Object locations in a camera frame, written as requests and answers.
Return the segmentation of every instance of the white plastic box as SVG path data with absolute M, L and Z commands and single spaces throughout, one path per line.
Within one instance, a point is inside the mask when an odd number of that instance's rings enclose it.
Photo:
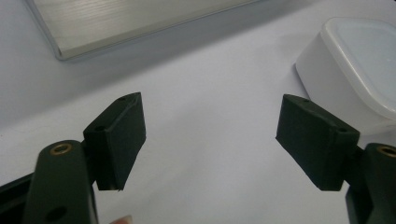
M 297 72 L 313 102 L 362 134 L 396 129 L 396 28 L 333 18 L 303 51 Z

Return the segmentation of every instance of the screw hole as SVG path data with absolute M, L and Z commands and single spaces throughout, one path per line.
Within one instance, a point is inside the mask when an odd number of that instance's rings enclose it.
M 103 131 L 105 128 L 106 128 L 105 126 L 98 126 L 98 127 L 95 128 L 95 130 L 96 130 L 97 132 L 101 132 L 101 131 Z
M 58 221 L 59 219 L 64 217 L 66 213 L 67 213 L 67 209 L 64 206 L 56 207 L 47 213 L 46 221 L 47 222 Z

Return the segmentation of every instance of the white table surface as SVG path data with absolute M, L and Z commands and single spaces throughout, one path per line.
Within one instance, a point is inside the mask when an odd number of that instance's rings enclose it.
M 281 99 L 306 96 L 293 65 L 327 19 L 396 26 L 395 12 L 393 0 L 263 0 L 59 62 L 22 0 L 0 1 L 0 185 L 141 91 L 148 139 L 125 190 L 96 191 L 101 223 L 348 223 L 347 184 L 319 191 L 275 140 Z

